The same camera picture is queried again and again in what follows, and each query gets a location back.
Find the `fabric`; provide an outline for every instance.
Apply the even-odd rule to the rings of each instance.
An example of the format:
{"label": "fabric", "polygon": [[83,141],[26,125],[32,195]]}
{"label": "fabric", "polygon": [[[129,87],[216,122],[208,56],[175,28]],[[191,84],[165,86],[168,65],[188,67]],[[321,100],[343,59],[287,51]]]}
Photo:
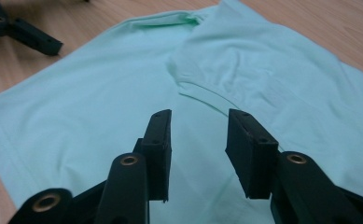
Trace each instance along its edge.
{"label": "fabric", "polygon": [[77,195],[172,109],[170,200],[151,223],[273,223],[225,153],[230,108],[363,195],[363,73],[233,0],[125,21],[0,93],[0,178],[17,207]]}

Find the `screw hole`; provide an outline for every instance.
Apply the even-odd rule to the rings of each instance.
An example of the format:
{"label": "screw hole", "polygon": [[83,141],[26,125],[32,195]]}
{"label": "screw hole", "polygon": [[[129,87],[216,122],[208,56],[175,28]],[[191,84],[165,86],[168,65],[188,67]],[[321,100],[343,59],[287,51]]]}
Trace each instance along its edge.
{"label": "screw hole", "polygon": [[289,161],[292,161],[296,164],[304,164],[307,162],[306,159],[304,159],[304,157],[300,156],[300,155],[297,155],[297,154],[291,154],[291,155],[288,155],[286,157]]}
{"label": "screw hole", "polygon": [[137,157],[134,157],[134,156],[128,156],[128,157],[125,157],[123,158],[121,161],[120,161],[120,164],[122,165],[133,165],[135,163],[138,162],[138,159]]}
{"label": "screw hole", "polygon": [[56,206],[60,202],[60,195],[57,193],[49,193],[39,198],[33,204],[33,211],[40,213],[46,212]]}

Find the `black object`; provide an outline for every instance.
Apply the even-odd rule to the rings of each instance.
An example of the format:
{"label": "black object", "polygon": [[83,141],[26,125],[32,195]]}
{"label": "black object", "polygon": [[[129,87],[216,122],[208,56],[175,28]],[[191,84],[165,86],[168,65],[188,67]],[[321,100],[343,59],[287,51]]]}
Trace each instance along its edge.
{"label": "black object", "polygon": [[363,223],[363,197],[336,187],[310,157],[277,147],[252,115],[230,110],[226,152],[247,198],[272,195],[276,223]]}
{"label": "black object", "polygon": [[9,21],[6,12],[0,6],[0,36],[8,35],[31,49],[53,56],[59,53],[62,43],[38,30],[22,19]]}
{"label": "black object", "polygon": [[106,181],[75,198],[67,189],[41,191],[9,223],[149,223],[149,201],[168,201],[171,116],[171,110],[154,114],[133,153],[114,159]]}

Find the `table surface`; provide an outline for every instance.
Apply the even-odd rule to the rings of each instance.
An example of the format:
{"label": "table surface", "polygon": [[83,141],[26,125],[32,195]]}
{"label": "table surface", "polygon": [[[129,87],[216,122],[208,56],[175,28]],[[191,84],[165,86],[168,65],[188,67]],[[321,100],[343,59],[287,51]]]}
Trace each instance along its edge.
{"label": "table surface", "polygon": [[[11,19],[23,18],[64,45],[49,57],[0,37],[0,92],[85,44],[105,29],[135,16],[198,9],[216,0],[1,0]],[[269,21],[288,26],[363,71],[363,0],[244,0]],[[0,223],[16,208],[0,181]]]}

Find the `wooden table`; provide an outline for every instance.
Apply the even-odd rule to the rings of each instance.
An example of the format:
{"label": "wooden table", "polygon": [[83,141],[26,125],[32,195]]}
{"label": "wooden table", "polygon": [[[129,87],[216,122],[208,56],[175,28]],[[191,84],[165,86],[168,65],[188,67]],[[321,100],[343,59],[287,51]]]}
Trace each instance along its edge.
{"label": "wooden table", "polygon": [[[363,0],[244,0],[269,21],[286,25],[363,71]],[[21,17],[64,46],[48,57],[0,37],[0,91],[23,81],[125,19],[166,10],[197,9],[215,0],[1,0],[11,18]],[[0,223],[15,213],[0,181]]]}

